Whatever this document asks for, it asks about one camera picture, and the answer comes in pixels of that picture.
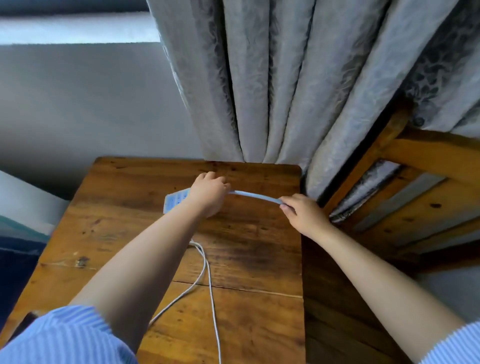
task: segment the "white cable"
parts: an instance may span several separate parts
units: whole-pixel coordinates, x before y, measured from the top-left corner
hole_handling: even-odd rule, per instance
[[[174,299],[172,302],[170,302],[163,310],[161,310],[154,318],[150,320],[150,323],[148,324],[148,327],[152,326],[153,323],[160,317],[162,314],[168,310],[176,301],[178,301],[180,298],[185,296],[188,292],[192,290],[192,288],[198,283],[200,278],[203,276],[205,272],[205,266],[207,267],[208,271],[208,287],[210,289],[210,300],[212,301],[212,316],[213,316],[213,326],[215,328],[215,335],[216,335],[216,345],[218,347],[218,364],[222,364],[222,352],[220,350],[220,337],[218,336],[218,327],[216,326],[216,317],[215,317],[215,304],[213,302],[213,290],[212,290],[212,274],[210,272],[210,264],[208,263],[208,260],[205,255],[204,248],[199,244],[194,242],[193,240],[190,240],[189,245],[194,246],[197,251],[200,253],[200,255],[204,259],[204,267],[202,268],[202,271],[200,272],[200,275],[198,278],[195,280],[195,282],[187,288],[180,296],[178,296],[176,299]]]

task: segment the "wooden table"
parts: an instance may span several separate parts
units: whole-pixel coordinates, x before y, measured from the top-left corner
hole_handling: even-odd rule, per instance
[[[30,311],[66,305],[133,237],[162,214],[165,195],[213,170],[232,187],[279,197],[299,191],[297,166],[98,158],[65,212],[0,335]],[[194,239],[212,269],[224,363],[305,363],[300,234],[278,205],[229,195]],[[189,248],[159,310],[193,283],[203,261]],[[146,333],[140,363],[216,363],[207,275]]]

